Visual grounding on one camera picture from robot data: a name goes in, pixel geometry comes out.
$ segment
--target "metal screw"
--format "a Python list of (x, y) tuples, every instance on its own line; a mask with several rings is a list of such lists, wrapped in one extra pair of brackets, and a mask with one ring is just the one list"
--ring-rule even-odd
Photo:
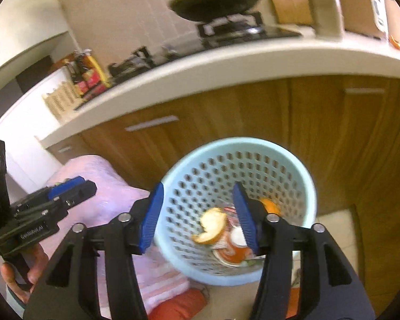
[(268, 214), (267, 220), (271, 223), (277, 223), (280, 220), (280, 217), (277, 214)]
[(318, 233), (323, 233), (326, 230), (326, 228), (320, 223), (314, 224), (313, 229), (314, 229), (314, 231), (316, 231)]
[(126, 223), (128, 222), (130, 219), (132, 219), (132, 216), (129, 213), (121, 213), (118, 216), (118, 221), (122, 222), (122, 223)]
[(77, 223), (73, 226), (73, 232), (80, 233), (84, 230), (84, 225), (82, 223)]

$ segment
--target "wooden cabinet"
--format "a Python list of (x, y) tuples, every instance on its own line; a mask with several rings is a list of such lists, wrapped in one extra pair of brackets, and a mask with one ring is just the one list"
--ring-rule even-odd
[(312, 175), (318, 213), (356, 206), (365, 288), (381, 312), (400, 288), (400, 80), (320, 76), (217, 89), (105, 122), (50, 151), (61, 162), (101, 155), (130, 185), (151, 189), (188, 152), (235, 136), (293, 152)]
[(71, 136), (47, 149), (61, 164), (82, 155), (95, 154), (79, 135)]
[(287, 146), (288, 109), (287, 80), (268, 81), (158, 104), (80, 136), (129, 184), (151, 189), (184, 155), (217, 139), (247, 135)]

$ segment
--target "white countertop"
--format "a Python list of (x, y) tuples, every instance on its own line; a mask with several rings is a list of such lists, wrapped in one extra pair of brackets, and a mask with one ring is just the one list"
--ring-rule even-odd
[(400, 51), (347, 33), (339, 42), (304, 37), (268, 39), (194, 54), (136, 76), (75, 112), (41, 139), (44, 148), (118, 116), (176, 98), (240, 83), (325, 74), (400, 78)]

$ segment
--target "pink towel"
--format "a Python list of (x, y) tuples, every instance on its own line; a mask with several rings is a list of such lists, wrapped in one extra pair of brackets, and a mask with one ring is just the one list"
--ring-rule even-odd
[[(68, 216), (59, 223), (60, 231), (41, 243), (49, 257), (75, 223), (82, 222), (87, 227), (108, 223), (118, 214), (129, 211), (136, 200), (149, 194), (146, 190), (128, 186), (107, 160), (96, 155), (68, 161), (49, 179), (47, 185), (52, 186), (76, 176), (92, 180), (98, 190), (94, 197), (72, 208)], [(134, 255), (133, 262), (147, 313), (189, 288), (187, 277), (176, 271), (154, 245), (143, 256)], [(101, 313), (110, 317), (103, 254), (98, 259), (98, 292)]]

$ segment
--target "perforated plastic basket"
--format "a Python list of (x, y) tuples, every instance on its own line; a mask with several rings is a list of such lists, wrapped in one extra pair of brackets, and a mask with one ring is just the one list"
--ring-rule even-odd
[(291, 224), (311, 227), (316, 216), (316, 191), (304, 165), (286, 149), (261, 139), (221, 139), (182, 158), (162, 182), (164, 201), (155, 241), (180, 272), (210, 285), (233, 286), (261, 278), (262, 264), (222, 265), (209, 245), (191, 240), (203, 232), (201, 215), (223, 201), (232, 203), (235, 181), (251, 198), (267, 197), (278, 204)]

